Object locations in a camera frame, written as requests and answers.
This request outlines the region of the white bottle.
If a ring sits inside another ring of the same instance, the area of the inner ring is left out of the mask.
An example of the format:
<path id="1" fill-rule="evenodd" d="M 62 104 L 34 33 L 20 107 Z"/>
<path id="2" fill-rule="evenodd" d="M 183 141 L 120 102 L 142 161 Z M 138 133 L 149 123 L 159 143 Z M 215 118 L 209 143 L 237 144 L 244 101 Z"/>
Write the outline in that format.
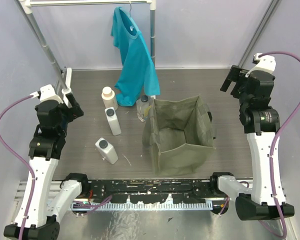
<path id="1" fill-rule="evenodd" d="M 115 164 L 119 157 L 117 155 L 117 152 L 114 148 L 114 146 L 109 143 L 107 140 L 105 140 L 103 137 L 101 137 L 96 143 L 96 148 L 100 152 L 101 156 L 107 160 L 110 164 Z"/>
<path id="2" fill-rule="evenodd" d="M 115 109 L 113 107 L 109 107 L 106 108 L 104 112 L 112 134 L 114 136 L 120 135 L 122 131 Z"/>

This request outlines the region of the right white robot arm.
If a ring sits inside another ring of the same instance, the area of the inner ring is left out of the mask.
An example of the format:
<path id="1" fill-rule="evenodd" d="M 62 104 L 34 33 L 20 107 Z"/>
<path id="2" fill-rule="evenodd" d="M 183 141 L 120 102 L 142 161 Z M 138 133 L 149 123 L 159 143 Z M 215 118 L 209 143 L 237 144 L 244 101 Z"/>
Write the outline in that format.
<path id="1" fill-rule="evenodd" d="M 280 128 L 278 112 L 269 103 L 275 76 L 264 70 L 233 65 L 220 90 L 235 83 L 231 95 L 239 100 L 239 120 L 244 127 L 252 160 L 252 188 L 230 172 L 214 172 L 209 191 L 215 197 L 230 197 L 242 221 L 278 220 L 293 217 L 295 208 L 286 202 L 281 186 L 278 146 L 272 146 Z"/>

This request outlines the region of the olive canvas bag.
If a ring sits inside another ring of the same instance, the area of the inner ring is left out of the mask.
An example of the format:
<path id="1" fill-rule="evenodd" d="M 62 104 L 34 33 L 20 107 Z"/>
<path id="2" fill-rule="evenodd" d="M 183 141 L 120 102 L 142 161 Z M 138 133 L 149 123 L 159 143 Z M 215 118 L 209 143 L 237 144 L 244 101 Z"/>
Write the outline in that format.
<path id="1" fill-rule="evenodd" d="M 156 176 L 194 173 L 214 152 L 212 113 L 197 95 L 180 101 L 153 100 L 142 135 Z"/>

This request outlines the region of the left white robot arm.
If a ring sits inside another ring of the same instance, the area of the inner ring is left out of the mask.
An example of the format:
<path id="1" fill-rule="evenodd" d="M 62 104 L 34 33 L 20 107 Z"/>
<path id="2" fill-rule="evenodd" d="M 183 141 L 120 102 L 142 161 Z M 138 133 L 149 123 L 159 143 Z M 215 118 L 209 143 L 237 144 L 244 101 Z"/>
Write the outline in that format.
<path id="1" fill-rule="evenodd" d="M 58 96 L 41 99 L 35 106 L 39 124 L 29 144 L 29 161 L 22 160 L 29 171 L 22 204 L 13 223 L 5 226 L 3 232 L 10 240 L 56 240 L 61 220 L 71 204 L 90 193 L 86 174 L 69 173 L 61 182 L 60 192 L 47 204 L 66 143 L 68 123 L 84 115 L 72 93 L 65 94 L 65 98 L 70 107 Z"/>

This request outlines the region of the beige round bottle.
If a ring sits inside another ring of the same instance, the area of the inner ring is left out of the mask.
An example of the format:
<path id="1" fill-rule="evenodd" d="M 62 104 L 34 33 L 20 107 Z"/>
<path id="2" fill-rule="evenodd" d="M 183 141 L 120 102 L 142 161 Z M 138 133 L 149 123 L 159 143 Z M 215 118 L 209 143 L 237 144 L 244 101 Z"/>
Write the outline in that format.
<path id="1" fill-rule="evenodd" d="M 106 109 L 111 107 L 113 107 L 115 110 L 118 109 L 116 94 L 111 87 L 105 86 L 102 89 L 101 97 Z"/>

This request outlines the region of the clear bottle black cap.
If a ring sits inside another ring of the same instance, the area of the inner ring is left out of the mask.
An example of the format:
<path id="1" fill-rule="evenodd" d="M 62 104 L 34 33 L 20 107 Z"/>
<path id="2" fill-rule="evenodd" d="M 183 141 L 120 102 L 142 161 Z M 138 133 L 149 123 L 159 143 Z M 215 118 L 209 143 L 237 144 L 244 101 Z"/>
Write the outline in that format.
<path id="1" fill-rule="evenodd" d="M 148 112 L 153 104 L 153 98 L 148 95 L 142 95 L 136 101 L 137 117 L 141 122 L 145 122 L 148 117 Z"/>

